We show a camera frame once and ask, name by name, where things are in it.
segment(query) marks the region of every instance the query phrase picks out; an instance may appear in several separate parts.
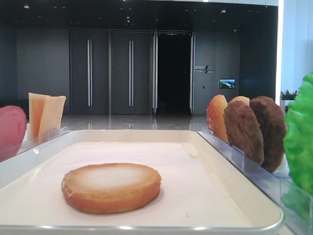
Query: doorway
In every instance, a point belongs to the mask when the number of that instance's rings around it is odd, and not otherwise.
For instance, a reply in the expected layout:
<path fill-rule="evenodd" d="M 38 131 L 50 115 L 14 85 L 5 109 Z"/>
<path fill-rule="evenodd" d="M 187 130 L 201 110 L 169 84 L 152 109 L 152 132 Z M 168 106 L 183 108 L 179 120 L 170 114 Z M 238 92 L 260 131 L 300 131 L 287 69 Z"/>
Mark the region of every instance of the doorway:
<path fill-rule="evenodd" d="M 157 115 L 190 115 L 190 33 L 158 34 Z"/>

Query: shiny floor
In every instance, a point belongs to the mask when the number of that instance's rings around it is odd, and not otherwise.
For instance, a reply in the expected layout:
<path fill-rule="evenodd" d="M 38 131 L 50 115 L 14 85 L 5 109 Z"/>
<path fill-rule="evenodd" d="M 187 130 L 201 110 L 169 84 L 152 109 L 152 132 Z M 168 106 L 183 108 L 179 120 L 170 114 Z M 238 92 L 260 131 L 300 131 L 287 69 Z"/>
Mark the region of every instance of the shiny floor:
<path fill-rule="evenodd" d="M 68 130 L 141 129 L 201 131 L 206 126 L 205 116 L 64 115 L 61 127 L 67 127 Z"/>

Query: sesame bun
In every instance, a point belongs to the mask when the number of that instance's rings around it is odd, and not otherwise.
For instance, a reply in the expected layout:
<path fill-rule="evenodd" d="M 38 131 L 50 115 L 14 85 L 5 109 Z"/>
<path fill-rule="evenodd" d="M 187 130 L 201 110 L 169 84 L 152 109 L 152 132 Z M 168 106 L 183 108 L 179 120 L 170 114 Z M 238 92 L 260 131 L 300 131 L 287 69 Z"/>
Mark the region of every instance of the sesame bun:
<path fill-rule="evenodd" d="M 227 101 L 224 95 L 213 97 L 207 107 L 207 124 L 210 130 L 224 142 L 228 142 L 226 127 L 224 123 L 224 110 L 227 107 Z"/>
<path fill-rule="evenodd" d="M 234 102 L 234 101 L 242 101 L 246 105 L 249 105 L 249 103 L 250 103 L 250 99 L 248 97 L 244 97 L 244 96 L 237 96 L 237 97 L 233 98 L 229 103 Z"/>

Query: door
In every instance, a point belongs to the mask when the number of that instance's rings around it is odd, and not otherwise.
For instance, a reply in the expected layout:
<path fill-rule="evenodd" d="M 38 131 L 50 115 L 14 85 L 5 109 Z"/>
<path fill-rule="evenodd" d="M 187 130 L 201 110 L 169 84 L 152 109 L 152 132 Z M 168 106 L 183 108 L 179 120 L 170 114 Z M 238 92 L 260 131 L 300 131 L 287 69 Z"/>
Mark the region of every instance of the door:
<path fill-rule="evenodd" d="M 91 31 L 91 114 L 109 113 L 109 34 Z"/>
<path fill-rule="evenodd" d="M 71 31 L 71 113 L 109 113 L 109 45 L 105 31 Z"/>
<path fill-rule="evenodd" d="M 90 114 L 88 31 L 71 32 L 71 112 Z"/>
<path fill-rule="evenodd" d="M 190 115 L 191 34 L 159 33 L 157 114 Z"/>
<path fill-rule="evenodd" d="M 149 114 L 150 34 L 113 32 L 113 114 Z"/>
<path fill-rule="evenodd" d="M 133 114 L 149 114 L 150 34 L 135 32 L 133 41 Z"/>
<path fill-rule="evenodd" d="M 132 113 L 132 41 L 129 32 L 112 34 L 113 114 Z"/>

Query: cheese slice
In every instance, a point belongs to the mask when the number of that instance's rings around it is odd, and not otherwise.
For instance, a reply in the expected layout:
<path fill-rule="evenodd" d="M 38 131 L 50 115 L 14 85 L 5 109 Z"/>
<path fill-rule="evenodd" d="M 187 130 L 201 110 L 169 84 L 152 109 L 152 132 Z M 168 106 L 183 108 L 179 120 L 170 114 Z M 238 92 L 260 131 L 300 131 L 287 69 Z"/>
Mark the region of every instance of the cheese slice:
<path fill-rule="evenodd" d="M 41 117 L 48 95 L 28 93 L 30 138 L 38 137 Z"/>
<path fill-rule="evenodd" d="M 46 98 L 38 136 L 54 129 L 60 129 L 65 101 L 65 96 L 49 96 Z"/>

